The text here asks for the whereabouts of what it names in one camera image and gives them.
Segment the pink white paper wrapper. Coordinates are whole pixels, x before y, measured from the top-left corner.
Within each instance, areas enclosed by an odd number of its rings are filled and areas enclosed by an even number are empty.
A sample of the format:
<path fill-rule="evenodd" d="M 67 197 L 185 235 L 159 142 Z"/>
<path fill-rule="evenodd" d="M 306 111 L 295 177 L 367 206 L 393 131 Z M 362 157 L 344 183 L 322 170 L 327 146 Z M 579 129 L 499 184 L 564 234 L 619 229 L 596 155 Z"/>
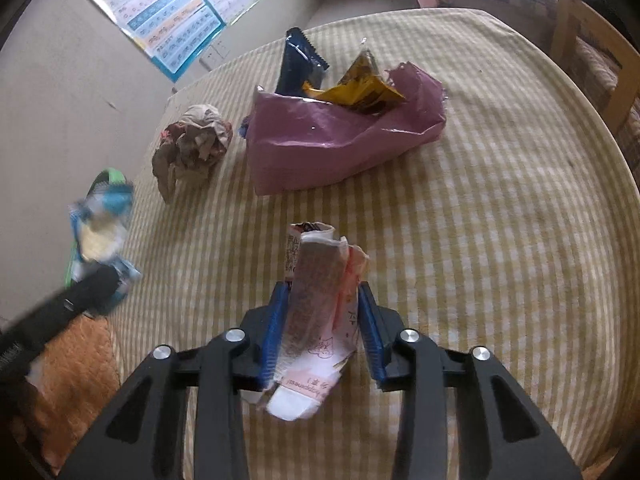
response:
<path fill-rule="evenodd" d="M 358 286 L 369 256 L 322 222 L 288 226 L 286 311 L 278 359 L 269 382 L 242 398 L 286 422 L 311 417 L 356 352 Z"/>

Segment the red grey paper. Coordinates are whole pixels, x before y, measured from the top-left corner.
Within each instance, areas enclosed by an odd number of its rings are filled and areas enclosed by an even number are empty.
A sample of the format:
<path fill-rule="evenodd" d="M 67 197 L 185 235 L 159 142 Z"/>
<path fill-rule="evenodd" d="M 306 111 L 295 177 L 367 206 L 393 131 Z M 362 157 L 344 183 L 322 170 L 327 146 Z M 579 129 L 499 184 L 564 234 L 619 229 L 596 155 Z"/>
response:
<path fill-rule="evenodd" d="M 179 181 L 204 185 L 213 166 L 227 154 L 233 129 L 217 107 L 191 105 L 160 133 L 152 156 L 152 174 L 166 204 L 174 199 Z"/>

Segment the pink plastic bag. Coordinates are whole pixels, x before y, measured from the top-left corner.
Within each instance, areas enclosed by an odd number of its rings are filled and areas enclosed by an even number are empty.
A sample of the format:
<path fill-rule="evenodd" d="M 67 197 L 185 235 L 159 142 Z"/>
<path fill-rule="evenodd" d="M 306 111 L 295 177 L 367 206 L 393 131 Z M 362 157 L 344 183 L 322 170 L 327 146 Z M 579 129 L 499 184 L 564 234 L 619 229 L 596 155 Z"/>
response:
<path fill-rule="evenodd" d="M 391 70 L 390 81 L 406 100 L 378 116 L 255 91 L 245 136 L 255 193 L 338 183 L 438 140 L 446 125 L 442 83 L 410 62 Z"/>

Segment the yellow snack wrapper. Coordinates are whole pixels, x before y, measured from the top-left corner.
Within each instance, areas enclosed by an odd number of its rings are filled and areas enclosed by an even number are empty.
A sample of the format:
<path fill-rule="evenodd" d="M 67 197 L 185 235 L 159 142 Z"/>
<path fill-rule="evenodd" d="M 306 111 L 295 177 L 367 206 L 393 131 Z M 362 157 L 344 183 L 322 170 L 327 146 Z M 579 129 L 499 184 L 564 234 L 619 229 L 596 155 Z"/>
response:
<path fill-rule="evenodd" d="M 392 84 L 381 77 L 375 56 L 369 49 L 359 52 L 335 86 L 320 90 L 312 88 L 310 82 L 305 81 L 303 92 L 307 98 L 363 115 L 384 114 L 406 100 Z"/>

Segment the dark blue snack wrapper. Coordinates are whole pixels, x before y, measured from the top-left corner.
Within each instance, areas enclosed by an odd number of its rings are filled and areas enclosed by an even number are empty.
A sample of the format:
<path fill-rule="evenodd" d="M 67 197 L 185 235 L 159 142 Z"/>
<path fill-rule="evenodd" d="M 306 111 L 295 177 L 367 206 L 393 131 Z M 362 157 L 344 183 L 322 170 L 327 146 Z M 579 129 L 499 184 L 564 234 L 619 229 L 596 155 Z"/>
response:
<path fill-rule="evenodd" d="M 292 27 L 285 34 L 280 75 L 274 93 L 289 98 L 306 98 L 304 84 L 320 86 L 329 67 L 303 31 Z"/>

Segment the orange fuzzy cushion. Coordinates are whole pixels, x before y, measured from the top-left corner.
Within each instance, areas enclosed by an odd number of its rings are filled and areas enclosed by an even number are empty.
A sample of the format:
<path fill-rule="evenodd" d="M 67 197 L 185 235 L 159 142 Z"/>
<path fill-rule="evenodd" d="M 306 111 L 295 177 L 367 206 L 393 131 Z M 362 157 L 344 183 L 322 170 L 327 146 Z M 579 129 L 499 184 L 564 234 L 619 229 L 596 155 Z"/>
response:
<path fill-rule="evenodd" d="M 18 387 L 1 427 L 55 474 L 120 386 L 106 318 L 82 316 L 44 348 L 40 378 Z"/>

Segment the beige checked table cloth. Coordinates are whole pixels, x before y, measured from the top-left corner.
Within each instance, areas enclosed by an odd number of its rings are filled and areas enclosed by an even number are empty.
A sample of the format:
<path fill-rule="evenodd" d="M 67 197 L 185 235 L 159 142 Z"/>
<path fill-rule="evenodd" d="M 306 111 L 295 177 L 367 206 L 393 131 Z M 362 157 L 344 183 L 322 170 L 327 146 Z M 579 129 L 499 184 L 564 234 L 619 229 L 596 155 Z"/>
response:
<path fill-rule="evenodd" d="M 171 204 L 136 180 L 124 251 L 142 278 L 111 320 L 127 377 L 264 304 L 286 229 L 329 223 L 370 258 L 376 300 L 442 346 L 491 348 L 578 466 L 639 429 L 639 191 L 612 134 L 547 55 L 480 10 L 352 18 L 308 38 L 341 76 L 361 41 L 446 91 L 434 143 L 327 188 L 259 197 L 234 139 Z"/>

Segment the wooden chair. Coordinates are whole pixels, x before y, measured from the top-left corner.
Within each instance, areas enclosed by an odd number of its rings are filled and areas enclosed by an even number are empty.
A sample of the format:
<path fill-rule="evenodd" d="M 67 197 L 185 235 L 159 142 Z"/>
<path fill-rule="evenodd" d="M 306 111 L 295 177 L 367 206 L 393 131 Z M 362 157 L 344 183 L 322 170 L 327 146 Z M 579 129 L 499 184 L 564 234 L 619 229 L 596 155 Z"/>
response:
<path fill-rule="evenodd" d="M 639 120 L 639 52 L 582 0 L 558 0 L 550 55 L 612 133 Z"/>

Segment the white wall socket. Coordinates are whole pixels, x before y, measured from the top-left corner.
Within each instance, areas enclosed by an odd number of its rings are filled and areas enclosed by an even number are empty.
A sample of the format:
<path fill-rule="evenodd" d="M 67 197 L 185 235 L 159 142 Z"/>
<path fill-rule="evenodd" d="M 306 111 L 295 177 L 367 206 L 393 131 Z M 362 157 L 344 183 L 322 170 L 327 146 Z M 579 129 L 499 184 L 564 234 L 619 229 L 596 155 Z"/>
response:
<path fill-rule="evenodd" d="M 200 63 L 208 72 L 211 72 L 227 62 L 229 55 L 230 50 L 222 41 L 212 42 L 201 54 Z"/>

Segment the blue pinyin wall poster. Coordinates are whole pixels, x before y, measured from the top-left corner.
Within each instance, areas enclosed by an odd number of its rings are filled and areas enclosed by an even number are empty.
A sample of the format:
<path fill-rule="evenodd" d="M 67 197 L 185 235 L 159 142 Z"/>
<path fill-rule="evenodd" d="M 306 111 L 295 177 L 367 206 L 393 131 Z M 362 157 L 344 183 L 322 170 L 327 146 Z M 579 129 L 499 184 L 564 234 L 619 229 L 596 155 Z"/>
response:
<path fill-rule="evenodd" d="M 91 0 L 171 81 L 224 29 L 208 0 Z"/>

